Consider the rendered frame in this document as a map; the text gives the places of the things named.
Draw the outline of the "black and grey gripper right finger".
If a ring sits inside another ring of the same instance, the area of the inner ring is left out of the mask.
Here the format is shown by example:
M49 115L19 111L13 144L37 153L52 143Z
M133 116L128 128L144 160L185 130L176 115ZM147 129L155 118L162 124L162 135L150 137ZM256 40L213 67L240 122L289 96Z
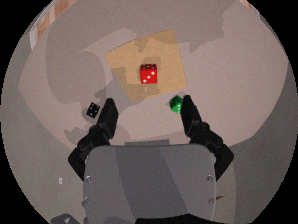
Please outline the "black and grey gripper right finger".
M223 143L223 139L210 130L206 122L202 122L196 105L190 95L183 97L180 110L185 135L190 137L189 143L201 144L209 149L216 158L214 164L216 182L228 168L234 158L233 152ZM199 115L199 116L198 116Z

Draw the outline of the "green die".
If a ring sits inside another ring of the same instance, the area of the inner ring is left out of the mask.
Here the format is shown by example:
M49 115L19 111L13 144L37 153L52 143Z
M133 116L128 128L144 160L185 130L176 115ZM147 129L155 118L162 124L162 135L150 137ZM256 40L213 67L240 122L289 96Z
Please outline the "green die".
M171 110L179 114L182 101L183 99L176 95L172 100L169 101Z

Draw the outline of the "red die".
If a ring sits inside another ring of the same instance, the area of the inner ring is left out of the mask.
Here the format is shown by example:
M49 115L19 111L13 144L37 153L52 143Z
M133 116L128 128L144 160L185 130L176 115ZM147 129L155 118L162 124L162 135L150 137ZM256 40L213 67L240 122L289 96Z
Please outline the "red die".
M156 64L142 64L140 66L140 78L142 84L157 83Z

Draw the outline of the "black die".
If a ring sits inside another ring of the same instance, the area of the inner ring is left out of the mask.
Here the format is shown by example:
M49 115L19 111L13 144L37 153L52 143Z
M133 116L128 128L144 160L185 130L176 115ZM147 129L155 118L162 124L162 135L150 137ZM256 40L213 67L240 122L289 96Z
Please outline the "black die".
M98 106L95 103L91 102L86 115L88 115L88 116L90 116L92 118L95 118L96 115L97 115L97 113L98 113L98 111L99 111L99 108L100 108L100 106Z

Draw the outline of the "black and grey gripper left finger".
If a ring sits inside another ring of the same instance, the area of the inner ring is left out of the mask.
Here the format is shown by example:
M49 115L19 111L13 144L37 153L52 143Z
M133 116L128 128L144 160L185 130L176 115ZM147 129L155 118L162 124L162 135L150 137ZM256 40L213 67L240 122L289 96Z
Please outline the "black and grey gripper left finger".
M68 162L82 181L84 181L87 156L92 148L110 145L109 139L114 137L118 115L114 100L107 98L97 124L90 127L89 133L78 142L77 148L69 155Z

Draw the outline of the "tan flat mat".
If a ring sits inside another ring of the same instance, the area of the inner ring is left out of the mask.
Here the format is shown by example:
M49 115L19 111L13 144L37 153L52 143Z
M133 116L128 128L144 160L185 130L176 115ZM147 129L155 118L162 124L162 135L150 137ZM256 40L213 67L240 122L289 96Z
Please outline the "tan flat mat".
M187 88L173 29L135 39L103 56L132 103ZM142 64L156 64L156 84L141 84Z

